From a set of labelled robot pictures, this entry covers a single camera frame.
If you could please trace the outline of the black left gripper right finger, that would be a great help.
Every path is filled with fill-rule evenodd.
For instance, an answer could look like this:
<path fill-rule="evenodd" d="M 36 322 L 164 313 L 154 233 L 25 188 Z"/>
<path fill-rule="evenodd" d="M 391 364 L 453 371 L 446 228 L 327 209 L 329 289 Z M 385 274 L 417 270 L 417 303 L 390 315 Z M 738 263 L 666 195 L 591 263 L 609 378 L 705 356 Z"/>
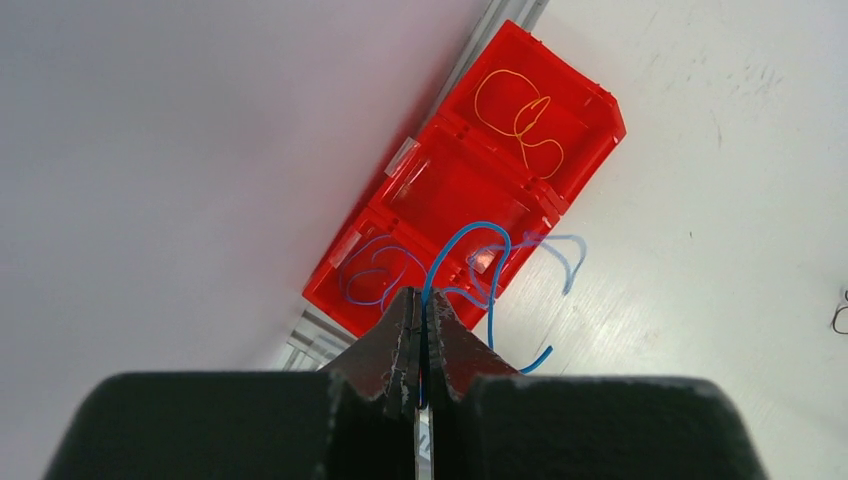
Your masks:
<path fill-rule="evenodd" d="M 437 479 L 763 479 L 730 398 L 680 376 L 525 375 L 426 307 Z"/>

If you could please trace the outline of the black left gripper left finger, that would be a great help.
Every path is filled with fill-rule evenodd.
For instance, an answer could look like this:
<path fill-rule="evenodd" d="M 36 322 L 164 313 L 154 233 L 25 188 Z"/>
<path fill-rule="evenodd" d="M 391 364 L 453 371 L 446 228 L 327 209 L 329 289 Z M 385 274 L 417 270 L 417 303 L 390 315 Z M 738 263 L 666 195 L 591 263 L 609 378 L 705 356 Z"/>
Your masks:
<path fill-rule="evenodd" d="M 316 371 L 127 372 L 75 412 L 49 479 L 413 479 L 421 308 L 403 288 Z"/>

